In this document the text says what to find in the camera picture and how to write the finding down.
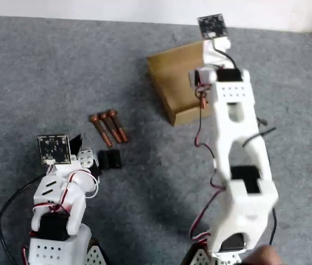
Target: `black wire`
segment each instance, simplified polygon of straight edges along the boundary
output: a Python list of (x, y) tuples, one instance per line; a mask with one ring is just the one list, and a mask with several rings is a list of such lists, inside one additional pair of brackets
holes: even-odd
[(4, 204), (2, 210), (0, 211), (0, 240), (1, 240), (1, 244), (3, 246), (3, 249), (7, 255), (7, 257), (10, 259), (11, 263), (13, 265), (18, 265), (17, 262), (15, 261), (14, 257), (12, 256), (12, 254), (10, 254), (8, 246), (6, 244), (6, 241), (4, 240), (4, 236), (3, 236), (3, 230), (2, 230), (2, 216), (4, 214), (4, 212), (7, 210), (7, 208), (10, 206), (10, 204), (16, 199), (16, 197), (18, 195), (20, 195), (20, 193), (22, 193), (23, 191), (25, 191), (27, 188), (29, 188), (32, 184), (34, 184), (36, 181), (39, 181), (41, 178), (43, 178), (46, 174), (42, 174), (36, 178), (34, 178), (32, 181), (30, 181), (28, 184), (26, 184), (25, 186), (23, 186), (22, 188), (20, 188), (17, 192), (15, 192), (9, 200), (7, 200), (7, 202)]
[(272, 217), (273, 217), (273, 228), (270, 236), (269, 245), (272, 245), (273, 238), (275, 237), (276, 227), (277, 227), (277, 216), (275, 208), (272, 208)]
[[(251, 140), (253, 140), (254, 138), (258, 137), (258, 136), (265, 136), (269, 133), (271, 133), (272, 131), (275, 131), (276, 130), (276, 127), (272, 127), (271, 129), (268, 129), (267, 131), (263, 131), (263, 132), (260, 132), (258, 134), (255, 134), (251, 137), (249, 137), (247, 140), (245, 140), (245, 142), (242, 144), (242, 147), (244, 148)], [(273, 238), (275, 237), (275, 233), (276, 233), (276, 228), (277, 228), (277, 216), (276, 216), (276, 211), (275, 211), (275, 208), (272, 208), (272, 217), (273, 217), (273, 228), (272, 228), (272, 231), (271, 231), (271, 236), (270, 236), (270, 240), (269, 240), (269, 245), (271, 246), (272, 245), (272, 241), (273, 241)]]
[(221, 55), (227, 57), (227, 59), (230, 60), (230, 61), (233, 63), (233, 67), (234, 67), (234, 68), (237, 68), (237, 64), (235, 63), (235, 61), (232, 59), (231, 56), (229, 56), (228, 54), (226, 54), (226, 53), (223, 52), (223, 51), (220, 51), (220, 50), (216, 49), (215, 43), (214, 43), (214, 39), (212, 39), (212, 47), (213, 47), (213, 49), (214, 49), (216, 52), (218, 52), (219, 54), (221, 54)]
[(254, 138), (257, 138), (258, 136), (265, 136), (269, 133), (271, 133), (272, 131), (275, 131), (276, 130), (276, 127), (272, 127), (270, 129), (268, 129), (267, 131), (263, 131), (263, 132), (259, 132), (251, 137), (249, 137), (248, 139), (246, 139), (244, 141), (244, 143), (242, 144), (242, 147), (244, 148), (251, 140), (253, 140)]

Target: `white plastic part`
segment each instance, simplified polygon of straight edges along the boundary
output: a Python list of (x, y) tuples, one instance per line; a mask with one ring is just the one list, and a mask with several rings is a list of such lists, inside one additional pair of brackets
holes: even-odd
[(81, 224), (78, 233), (66, 241), (30, 240), (30, 265), (84, 265), (91, 231)]
[(233, 64), (225, 56), (219, 54), (213, 49), (226, 52), (231, 48), (231, 42), (227, 37), (215, 38), (213, 40), (203, 41), (203, 62), (205, 65), (224, 65), (225, 68), (233, 68)]
[[(65, 165), (54, 165), (53, 169), (40, 182), (34, 195), (34, 204), (56, 203), (61, 204), (62, 197), (67, 189), (63, 202), (63, 207), (70, 212), (67, 223), (67, 232), (69, 235), (76, 235), (80, 227), (85, 209), (85, 193), (95, 191), (98, 184), (82, 170), (79, 161), (72, 156), (72, 163)], [(74, 173), (72, 181), (69, 182), (70, 175)], [(33, 231), (40, 228), (41, 217), (50, 212), (48, 206), (39, 206), (34, 209), (34, 216), (31, 221)]]
[[(226, 46), (226, 39), (215, 39), (215, 47), (225, 51), (229, 47)], [(213, 257), (221, 256), (221, 260), (224, 261), (223, 255), (228, 253), (219, 253), (219, 250), (223, 241), (233, 234), (244, 235), (245, 247), (232, 255), (238, 255), (256, 246), (267, 226), (268, 215), (278, 200), (278, 193), (272, 181), (267, 150), (261, 136), (253, 138), (244, 147), (252, 163), (259, 170), (260, 179), (257, 183), (260, 193), (247, 193), (243, 180), (232, 180), (229, 162), (232, 144), (234, 142), (244, 144), (247, 139), (259, 133), (259, 128), (249, 72), (242, 71), (241, 82), (218, 82), (216, 69), (208, 65), (221, 64), (219, 56), (224, 59), (214, 51), (211, 40), (204, 41), (203, 60), (206, 66), (197, 70), (201, 82), (211, 84), (208, 99), (213, 107), (215, 156), (213, 163), (226, 186), (225, 192), (219, 196), (222, 211), (220, 216), (216, 216), (216, 221), (209, 230), (211, 236), (207, 245)], [(233, 64), (228, 60), (227, 62), (225, 68), (233, 68)]]
[(91, 149), (89, 150), (81, 150), (78, 154), (78, 161), (80, 165), (84, 168), (89, 168), (94, 163), (94, 153)]
[(107, 265), (99, 246), (92, 246), (86, 255), (85, 265)]

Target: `gray carpet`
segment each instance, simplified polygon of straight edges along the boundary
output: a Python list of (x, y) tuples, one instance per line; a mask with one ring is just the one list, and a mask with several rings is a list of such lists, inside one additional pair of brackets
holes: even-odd
[[(312, 264), (312, 34), (230, 29), (230, 54), (251, 73), (258, 116), (279, 191), (274, 245), (285, 264)], [(0, 18), (0, 208), (43, 172), (36, 135), (84, 131), (105, 146), (87, 117), (120, 112), (131, 142), (121, 170), (101, 177), (84, 222), (112, 264), (179, 264), (188, 228), (212, 190), (206, 150), (192, 145), (197, 122), (174, 128), (147, 77), (146, 56), (200, 40), (196, 26)], [(202, 138), (211, 141), (205, 119)], [(234, 148), (232, 162), (246, 162)], [(28, 243), (35, 187), (10, 207), (3, 229), (19, 260)], [(205, 229), (215, 218), (213, 204)], [(268, 241), (272, 222), (262, 237)], [(8, 264), (0, 245), (0, 264)]]

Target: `cardboard tray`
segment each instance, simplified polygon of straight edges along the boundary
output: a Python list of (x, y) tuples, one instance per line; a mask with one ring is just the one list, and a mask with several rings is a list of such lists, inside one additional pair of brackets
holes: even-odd
[[(153, 86), (167, 111), (170, 123), (180, 125), (199, 118), (199, 100), (189, 83), (188, 72), (203, 66), (202, 42), (188, 44), (147, 58)], [(209, 106), (203, 116), (209, 115)]]

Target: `white wall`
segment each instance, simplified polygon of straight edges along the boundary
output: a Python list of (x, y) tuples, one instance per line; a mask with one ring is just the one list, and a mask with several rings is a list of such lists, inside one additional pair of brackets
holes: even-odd
[(0, 15), (197, 24), (223, 13), (228, 27), (312, 32), (312, 0), (0, 0)]

